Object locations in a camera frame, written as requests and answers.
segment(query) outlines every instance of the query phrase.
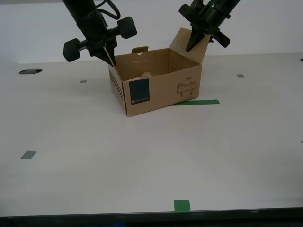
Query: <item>open cardboard box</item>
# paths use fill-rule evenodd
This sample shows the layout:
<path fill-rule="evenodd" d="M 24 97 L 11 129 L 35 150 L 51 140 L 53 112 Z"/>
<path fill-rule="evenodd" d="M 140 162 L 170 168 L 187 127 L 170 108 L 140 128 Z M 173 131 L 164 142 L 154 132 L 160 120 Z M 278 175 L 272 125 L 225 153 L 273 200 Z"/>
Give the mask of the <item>open cardboard box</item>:
<path fill-rule="evenodd" d="M 181 28 L 167 49 L 134 48 L 109 66 L 111 86 L 127 116 L 197 98 L 209 35 L 186 52 L 191 31 Z"/>

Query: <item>gray tape marker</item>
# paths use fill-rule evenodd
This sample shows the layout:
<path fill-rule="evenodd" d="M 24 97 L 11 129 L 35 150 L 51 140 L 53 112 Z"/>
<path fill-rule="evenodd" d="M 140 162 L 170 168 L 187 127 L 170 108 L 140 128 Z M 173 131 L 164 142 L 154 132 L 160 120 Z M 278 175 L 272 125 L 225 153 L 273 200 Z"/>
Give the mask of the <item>gray tape marker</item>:
<path fill-rule="evenodd" d="M 36 154 L 36 151 L 27 151 L 24 153 L 24 155 L 21 157 L 21 159 L 31 160 L 35 154 Z"/>

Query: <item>white wall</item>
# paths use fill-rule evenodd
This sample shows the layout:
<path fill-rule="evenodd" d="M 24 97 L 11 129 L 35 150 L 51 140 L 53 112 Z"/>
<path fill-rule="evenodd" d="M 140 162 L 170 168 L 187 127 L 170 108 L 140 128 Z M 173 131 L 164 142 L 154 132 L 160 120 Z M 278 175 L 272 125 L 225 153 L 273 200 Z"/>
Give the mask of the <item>white wall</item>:
<path fill-rule="evenodd" d="M 12 43 L 9 41 L 11 36 L 11 23 L 3 18 L 6 14 L 4 7 L 0 6 L 0 73 L 12 68 L 16 58 L 10 51 Z"/>
<path fill-rule="evenodd" d="M 191 1 L 116 0 L 122 17 L 132 16 L 138 30 L 134 38 L 118 39 L 116 53 L 128 53 L 136 46 L 168 47 L 181 26 L 190 28 L 178 9 Z M 65 61 L 64 42 L 83 38 L 63 3 L 1 5 L 0 8 L 1 46 L 19 63 Z M 211 44 L 207 54 L 303 52 L 302 9 L 303 0 L 242 0 L 221 28 L 230 37 L 230 46 L 224 49 L 218 43 Z M 112 19 L 108 23 L 110 27 L 116 26 Z M 82 52 L 81 60 L 92 59 Z"/>

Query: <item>white table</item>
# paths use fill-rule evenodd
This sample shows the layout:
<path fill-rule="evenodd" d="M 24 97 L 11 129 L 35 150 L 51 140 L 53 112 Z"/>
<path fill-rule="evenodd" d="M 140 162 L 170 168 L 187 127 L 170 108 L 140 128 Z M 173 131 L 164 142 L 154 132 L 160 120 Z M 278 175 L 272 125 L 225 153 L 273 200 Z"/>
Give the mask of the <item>white table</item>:
<path fill-rule="evenodd" d="M 131 118 L 101 61 L 18 65 L 0 77 L 0 216 L 303 207 L 301 58 L 206 57 L 199 99 L 220 105 Z"/>

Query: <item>green tape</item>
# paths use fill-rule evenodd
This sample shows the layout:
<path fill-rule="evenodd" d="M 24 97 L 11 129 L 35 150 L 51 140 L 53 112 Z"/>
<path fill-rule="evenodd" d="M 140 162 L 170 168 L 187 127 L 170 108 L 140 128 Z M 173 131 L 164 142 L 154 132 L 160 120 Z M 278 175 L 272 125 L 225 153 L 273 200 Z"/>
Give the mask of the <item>green tape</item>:
<path fill-rule="evenodd" d="M 174 105 L 214 105 L 214 104 L 220 104 L 220 102 L 215 100 L 192 100 L 192 101 L 185 101 L 182 103 L 177 103 Z"/>
<path fill-rule="evenodd" d="M 175 200 L 175 212 L 189 212 L 190 204 L 189 200 Z"/>

